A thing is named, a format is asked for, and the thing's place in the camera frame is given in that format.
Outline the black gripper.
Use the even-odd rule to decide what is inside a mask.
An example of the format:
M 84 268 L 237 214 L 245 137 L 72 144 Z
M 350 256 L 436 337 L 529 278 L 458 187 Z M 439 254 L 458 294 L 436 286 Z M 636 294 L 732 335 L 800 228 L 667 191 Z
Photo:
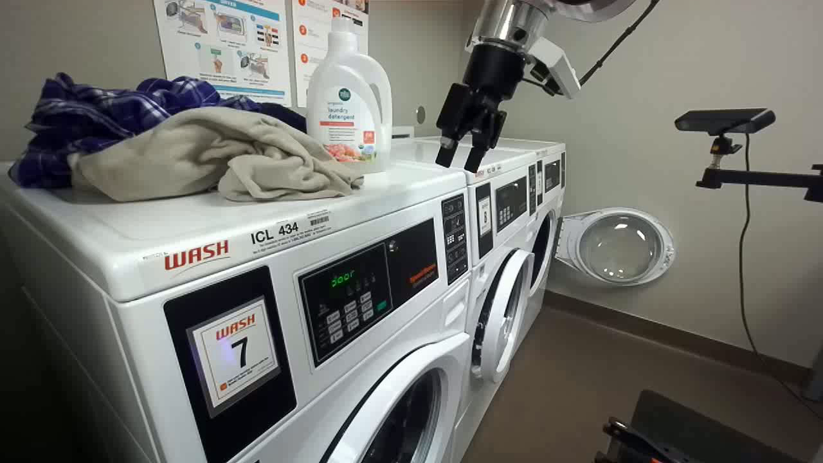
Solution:
M 496 144 L 503 115 L 499 105 L 510 99 L 524 74 L 524 59 L 496 44 L 478 44 L 471 50 L 466 74 L 447 90 L 436 115 L 439 150 L 435 161 L 453 165 L 456 144 L 467 133 L 478 133 L 466 159 L 467 173 L 478 173 L 484 153 Z

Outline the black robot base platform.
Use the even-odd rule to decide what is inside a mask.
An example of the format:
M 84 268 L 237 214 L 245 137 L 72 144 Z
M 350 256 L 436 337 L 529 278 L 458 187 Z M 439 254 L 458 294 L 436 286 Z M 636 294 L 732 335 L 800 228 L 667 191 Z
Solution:
M 609 416 L 595 463 L 800 463 L 659 390 L 643 387 L 629 418 Z

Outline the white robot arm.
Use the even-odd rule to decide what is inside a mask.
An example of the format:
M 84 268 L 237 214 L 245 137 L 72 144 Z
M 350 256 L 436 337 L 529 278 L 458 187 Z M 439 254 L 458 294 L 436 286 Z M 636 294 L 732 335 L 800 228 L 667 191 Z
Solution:
M 436 115 L 439 150 L 435 161 L 449 166 L 466 133 L 474 137 L 466 169 L 476 173 L 496 146 L 510 99 L 520 83 L 547 96 L 577 97 L 592 76 L 577 74 L 566 50 L 547 39 L 547 17 L 580 23 L 607 21 L 632 0 L 487 0 L 467 41 L 471 56 L 460 83 L 453 83 Z

